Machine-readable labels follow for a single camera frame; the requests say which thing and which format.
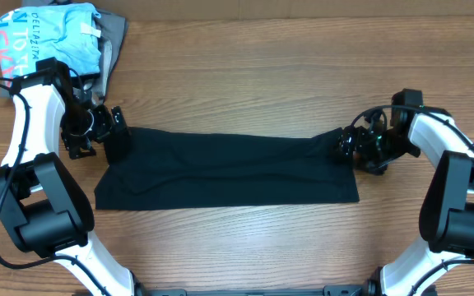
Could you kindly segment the black t-shirt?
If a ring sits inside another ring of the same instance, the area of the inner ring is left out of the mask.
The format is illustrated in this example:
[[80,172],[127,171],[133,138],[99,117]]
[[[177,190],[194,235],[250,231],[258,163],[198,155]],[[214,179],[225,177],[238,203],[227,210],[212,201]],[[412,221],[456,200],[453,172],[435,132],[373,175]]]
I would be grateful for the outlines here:
[[353,168],[337,156],[341,129],[310,138],[194,134],[132,127],[128,151],[106,146],[99,210],[357,203]]

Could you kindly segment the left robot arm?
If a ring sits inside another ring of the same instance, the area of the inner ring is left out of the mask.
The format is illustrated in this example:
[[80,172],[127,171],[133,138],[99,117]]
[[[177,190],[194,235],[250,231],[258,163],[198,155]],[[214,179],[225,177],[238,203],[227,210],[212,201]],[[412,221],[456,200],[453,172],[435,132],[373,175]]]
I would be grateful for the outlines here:
[[145,295],[145,286],[94,231],[90,201],[59,158],[95,155],[93,142],[121,143],[129,130],[119,107],[94,104],[75,70],[56,58],[35,72],[0,77],[15,121],[0,166],[0,265],[23,270],[56,262],[91,295]]

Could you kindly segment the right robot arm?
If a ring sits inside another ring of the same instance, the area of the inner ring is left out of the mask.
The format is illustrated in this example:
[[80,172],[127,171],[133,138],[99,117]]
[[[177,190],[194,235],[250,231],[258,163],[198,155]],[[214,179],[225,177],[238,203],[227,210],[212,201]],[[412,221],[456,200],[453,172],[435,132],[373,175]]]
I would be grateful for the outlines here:
[[357,115],[337,143],[355,169],[381,175],[405,154],[425,155],[434,176],[419,214],[419,237],[363,285],[334,285],[326,295],[435,295],[435,282],[460,265],[474,265],[474,142],[445,109],[426,106],[419,90],[404,89]]

